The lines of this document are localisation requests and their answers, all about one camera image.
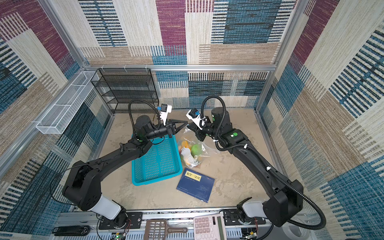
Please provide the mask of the green apple toy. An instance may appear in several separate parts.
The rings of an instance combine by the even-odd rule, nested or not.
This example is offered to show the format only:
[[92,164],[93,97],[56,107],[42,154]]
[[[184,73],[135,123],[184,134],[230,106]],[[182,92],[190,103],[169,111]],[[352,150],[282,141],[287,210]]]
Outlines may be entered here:
[[203,153],[202,145],[195,144],[191,147],[191,154],[193,157],[199,156]]

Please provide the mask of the clear zip top bag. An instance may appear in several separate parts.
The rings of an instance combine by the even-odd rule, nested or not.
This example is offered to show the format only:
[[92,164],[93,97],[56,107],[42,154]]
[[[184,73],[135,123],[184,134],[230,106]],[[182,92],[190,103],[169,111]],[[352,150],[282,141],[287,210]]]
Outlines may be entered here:
[[199,168],[203,161],[219,154],[217,149],[199,141],[188,128],[179,135],[177,144],[180,158],[188,168]]

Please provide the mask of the teal plastic basket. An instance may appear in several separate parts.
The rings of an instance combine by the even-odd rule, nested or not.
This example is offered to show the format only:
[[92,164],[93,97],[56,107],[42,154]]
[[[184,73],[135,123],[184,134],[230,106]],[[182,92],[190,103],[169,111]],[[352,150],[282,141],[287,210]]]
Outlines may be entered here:
[[156,138],[142,157],[132,161],[132,183],[149,185],[180,175],[183,171],[176,137]]

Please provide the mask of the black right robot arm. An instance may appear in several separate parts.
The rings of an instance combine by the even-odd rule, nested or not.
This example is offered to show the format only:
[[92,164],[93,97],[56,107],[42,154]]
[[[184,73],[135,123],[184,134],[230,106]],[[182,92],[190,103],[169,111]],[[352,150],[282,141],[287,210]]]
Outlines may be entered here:
[[[220,151],[228,151],[239,159],[261,183],[269,199],[263,202],[266,218],[277,227],[285,223],[296,225],[308,230],[320,230],[326,226],[327,220],[323,211],[304,194],[304,187],[298,181],[275,169],[253,146],[251,140],[240,130],[233,128],[229,112],[223,108],[214,108],[209,119],[196,109],[186,114],[191,121],[188,129],[196,134],[200,141],[211,137]],[[293,220],[307,202],[319,214],[320,222],[307,225]]]

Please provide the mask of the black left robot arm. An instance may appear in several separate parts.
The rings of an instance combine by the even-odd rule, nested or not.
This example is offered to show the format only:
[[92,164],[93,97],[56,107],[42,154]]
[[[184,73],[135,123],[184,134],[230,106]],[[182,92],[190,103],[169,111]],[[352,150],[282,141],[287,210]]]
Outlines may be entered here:
[[187,121],[170,119],[155,125],[147,115],[138,117],[132,138],[119,149],[88,163],[73,164],[63,196],[80,210],[94,212],[121,226],[128,219],[126,209],[103,196],[101,182],[121,166],[144,156],[152,147],[153,139],[171,138],[187,124]]

